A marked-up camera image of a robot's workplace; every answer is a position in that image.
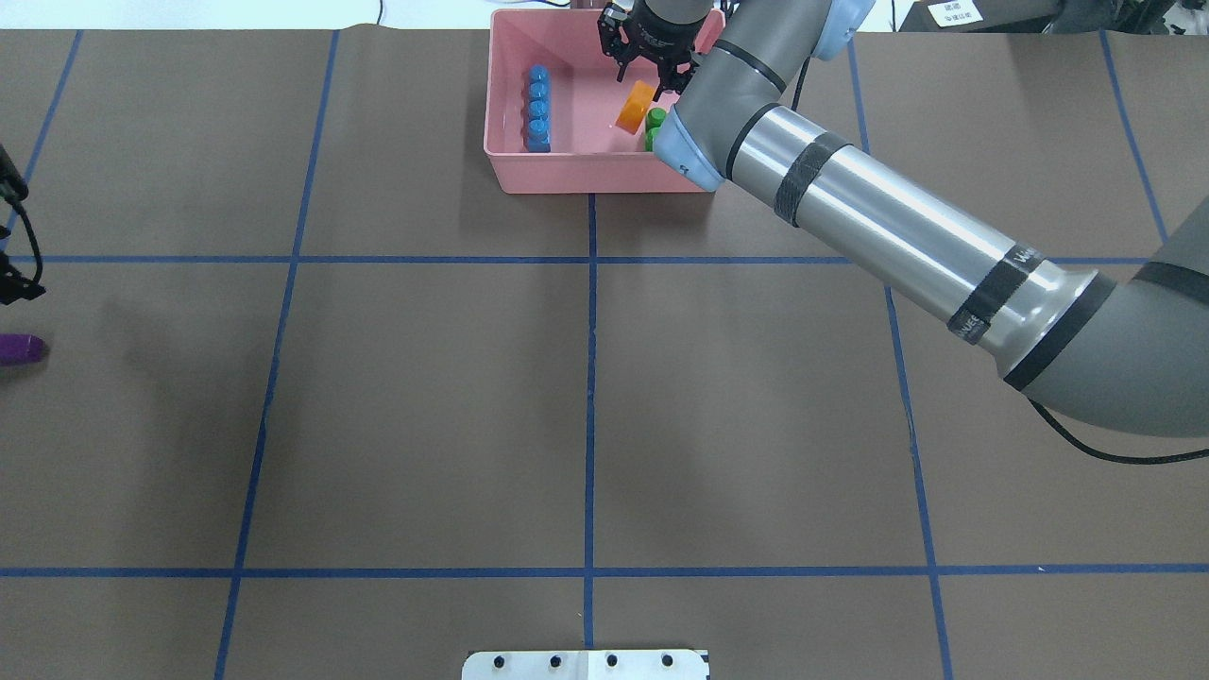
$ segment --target orange object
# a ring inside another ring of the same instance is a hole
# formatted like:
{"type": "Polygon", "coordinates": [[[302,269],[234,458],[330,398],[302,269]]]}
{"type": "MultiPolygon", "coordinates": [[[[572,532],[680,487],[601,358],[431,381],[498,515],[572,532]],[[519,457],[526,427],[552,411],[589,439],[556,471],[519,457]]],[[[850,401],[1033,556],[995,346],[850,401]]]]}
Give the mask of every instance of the orange object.
{"type": "Polygon", "coordinates": [[[617,115],[614,125],[630,134],[637,134],[638,128],[642,127],[642,120],[647,116],[647,109],[650,108],[650,102],[654,99],[654,87],[641,80],[635,82],[634,87],[630,88],[630,96],[625,98],[621,113],[617,115]]]}

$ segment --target green object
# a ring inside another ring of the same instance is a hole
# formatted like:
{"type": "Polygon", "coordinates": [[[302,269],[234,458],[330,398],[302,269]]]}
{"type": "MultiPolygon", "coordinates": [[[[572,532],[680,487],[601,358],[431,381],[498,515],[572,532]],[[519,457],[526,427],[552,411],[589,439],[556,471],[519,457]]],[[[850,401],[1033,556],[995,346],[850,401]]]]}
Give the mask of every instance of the green object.
{"type": "Polygon", "coordinates": [[[667,111],[652,106],[652,109],[647,111],[647,132],[664,125],[665,120],[667,120],[667,111]]]}
{"type": "Polygon", "coordinates": [[[655,136],[656,134],[659,134],[659,128],[658,127],[653,127],[653,128],[650,128],[650,129],[647,131],[647,134],[643,136],[643,145],[647,149],[647,151],[654,151],[655,150],[655,136]]]}

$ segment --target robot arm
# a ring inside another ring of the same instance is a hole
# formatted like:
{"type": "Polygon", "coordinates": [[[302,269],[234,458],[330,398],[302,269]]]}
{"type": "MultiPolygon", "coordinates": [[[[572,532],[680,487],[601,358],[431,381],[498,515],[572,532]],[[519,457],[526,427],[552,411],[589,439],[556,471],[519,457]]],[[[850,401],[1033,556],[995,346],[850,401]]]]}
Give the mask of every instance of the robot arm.
{"type": "MultiPolygon", "coordinates": [[[[690,25],[708,5],[636,0],[631,19],[690,25]]],[[[746,0],[655,154],[704,189],[729,179],[810,231],[990,352],[1030,399],[1112,430],[1209,434],[1209,198],[1117,286],[1048,261],[779,105],[806,57],[837,54],[870,6],[746,0]]]]}

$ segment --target black tape band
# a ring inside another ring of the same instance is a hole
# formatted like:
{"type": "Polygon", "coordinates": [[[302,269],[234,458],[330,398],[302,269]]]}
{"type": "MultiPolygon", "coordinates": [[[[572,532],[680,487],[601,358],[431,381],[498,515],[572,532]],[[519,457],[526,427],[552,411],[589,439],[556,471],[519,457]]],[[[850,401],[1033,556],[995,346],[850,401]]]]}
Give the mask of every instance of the black tape band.
{"type": "Polygon", "coordinates": [[[1019,243],[1012,246],[949,319],[949,332],[977,345],[990,328],[990,319],[1045,260],[1045,255],[1035,248],[1019,243]]]}
{"type": "Polygon", "coordinates": [[[794,159],[789,172],[785,173],[781,186],[776,190],[776,200],[773,202],[776,215],[793,226],[798,226],[798,203],[806,195],[806,189],[818,177],[823,165],[835,155],[835,151],[850,145],[848,139],[834,132],[825,132],[808,144],[794,159]]]}
{"type": "Polygon", "coordinates": [[[727,156],[727,179],[734,179],[733,174],[735,169],[735,159],[739,157],[739,148],[744,145],[744,139],[747,139],[747,133],[756,127],[756,123],[764,117],[764,114],[776,109],[777,106],[780,106],[780,104],[776,102],[764,104],[758,111],[752,114],[752,117],[747,119],[746,123],[744,123],[744,128],[739,131],[739,137],[735,138],[735,143],[730,145],[730,155],[727,156]]]}
{"type": "Polygon", "coordinates": [[[1083,327],[1087,325],[1088,321],[1092,321],[1092,316],[1099,311],[1100,305],[1109,299],[1116,287],[1117,284],[1111,278],[1103,273],[1095,275],[1092,283],[1075,299],[1075,302],[1062,315],[1049,333],[1046,333],[1045,338],[1032,347],[1032,351],[1003,378],[1003,382],[1017,390],[1028,387],[1041,375],[1041,371],[1049,368],[1049,364],[1058,358],[1066,345],[1070,345],[1078,332],[1083,330],[1083,327]]]}
{"type": "Polygon", "coordinates": [[[769,68],[768,64],[757,59],[754,54],[735,45],[734,42],[730,42],[729,40],[715,40],[713,46],[759,71],[762,76],[767,77],[768,81],[771,82],[774,87],[776,87],[777,92],[785,94],[786,85],[785,81],[781,80],[781,76],[776,75],[776,71],[769,68]]]}
{"type": "Polygon", "coordinates": [[[1146,263],[1134,276],[1134,281],[1162,286],[1202,305],[1209,305],[1209,276],[1197,270],[1167,263],[1146,263]]]}

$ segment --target label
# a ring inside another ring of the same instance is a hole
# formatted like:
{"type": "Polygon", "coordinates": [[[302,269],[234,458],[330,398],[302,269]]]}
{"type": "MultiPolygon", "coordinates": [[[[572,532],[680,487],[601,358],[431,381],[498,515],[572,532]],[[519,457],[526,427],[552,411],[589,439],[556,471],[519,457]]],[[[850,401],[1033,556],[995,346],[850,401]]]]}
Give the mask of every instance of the label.
{"type": "Polygon", "coordinates": [[[936,19],[937,25],[941,28],[972,24],[982,21],[982,12],[974,5],[974,0],[937,2],[936,5],[929,5],[927,11],[932,12],[932,18],[936,19]]]}
{"type": "Polygon", "coordinates": [[[965,307],[958,310],[958,313],[953,315],[953,318],[949,319],[949,333],[971,345],[977,345],[989,329],[989,323],[978,318],[965,307]]]}

